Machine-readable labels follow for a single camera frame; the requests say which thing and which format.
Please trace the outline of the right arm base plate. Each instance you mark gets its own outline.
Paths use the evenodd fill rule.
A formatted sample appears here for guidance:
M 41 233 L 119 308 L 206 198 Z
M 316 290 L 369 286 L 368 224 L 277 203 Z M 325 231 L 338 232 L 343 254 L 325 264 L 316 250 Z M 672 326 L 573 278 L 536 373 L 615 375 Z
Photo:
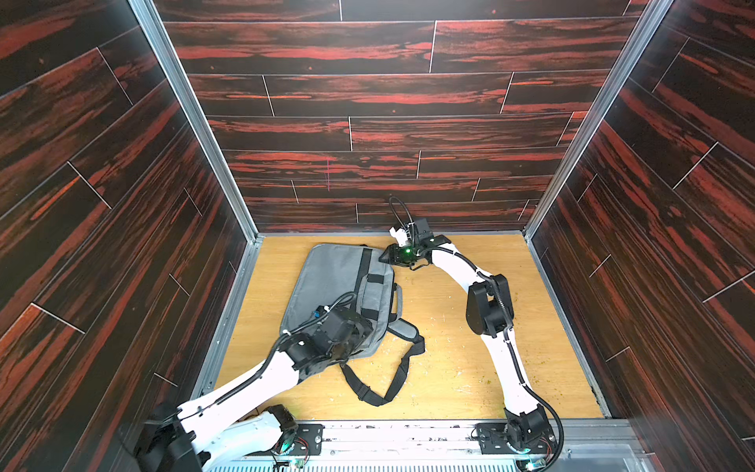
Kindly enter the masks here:
M 558 441 L 551 427 L 534 428 L 514 423 L 479 423 L 474 427 L 472 439 L 476 440 L 482 454 L 540 454 L 556 451 Z

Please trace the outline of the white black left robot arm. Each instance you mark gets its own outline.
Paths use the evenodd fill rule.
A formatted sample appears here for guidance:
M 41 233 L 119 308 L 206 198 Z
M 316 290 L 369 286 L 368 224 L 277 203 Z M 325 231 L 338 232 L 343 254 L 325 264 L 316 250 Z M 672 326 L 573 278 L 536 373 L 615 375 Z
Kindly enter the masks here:
M 348 360 L 372 334 L 370 321 L 343 307 L 283 332 L 260 365 L 209 395 L 159 405 L 133 456 L 143 471 L 210 471 L 244 455 L 292 444 L 297 425 L 284 408 L 248 413 L 326 368 Z

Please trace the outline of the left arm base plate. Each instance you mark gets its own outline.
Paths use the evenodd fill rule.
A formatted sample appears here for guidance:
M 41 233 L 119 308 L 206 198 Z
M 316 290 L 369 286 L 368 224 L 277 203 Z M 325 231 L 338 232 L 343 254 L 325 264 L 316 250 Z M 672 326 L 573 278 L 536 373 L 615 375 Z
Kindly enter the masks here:
M 324 424 L 298 423 L 295 433 L 286 431 L 278 442 L 263 454 L 318 456 L 324 443 Z

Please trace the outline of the grey zippered laptop bag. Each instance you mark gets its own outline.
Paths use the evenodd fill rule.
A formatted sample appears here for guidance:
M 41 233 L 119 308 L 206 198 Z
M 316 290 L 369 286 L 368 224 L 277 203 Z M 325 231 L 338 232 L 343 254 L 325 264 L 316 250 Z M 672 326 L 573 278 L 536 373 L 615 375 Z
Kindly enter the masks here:
M 320 244 L 312 249 L 297 279 L 280 325 L 280 333 L 291 338 L 297 328 L 329 313 L 348 308 L 368 319 L 373 333 L 347 361 L 338 365 L 357 397 L 379 407 L 398 395 L 408 378 L 410 360 L 425 353 L 425 340 L 418 328 L 402 318 L 402 292 L 395 272 L 380 263 L 383 252 L 367 246 Z M 348 362 L 374 355 L 387 334 L 411 344 L 402 357 L 384 395 L 375 393 L 354 373 Z M 285 352 L 285 341 L 281 348 Z M 324 369 L 296 369 L 302 381 Z

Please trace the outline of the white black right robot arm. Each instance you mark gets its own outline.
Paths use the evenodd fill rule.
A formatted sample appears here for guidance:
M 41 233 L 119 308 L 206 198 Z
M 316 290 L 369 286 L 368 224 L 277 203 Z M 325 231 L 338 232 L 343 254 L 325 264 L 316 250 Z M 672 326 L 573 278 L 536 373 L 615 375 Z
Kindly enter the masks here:
M 442 235 L 411 236 L 396 228 L 390 235 L 395 242 L 379 258 L 382 262 L 415 269 L 418 261 L 425 260 L 467 292 L 467 324 L 481 336 L 501 383 L 506 444 L 518 454 L 544 456 L 531 470 L 550 467 L 562 453 L 564 428 L 558 413 L 530 385 L 516 343 L 507 279 L 480 269 Z

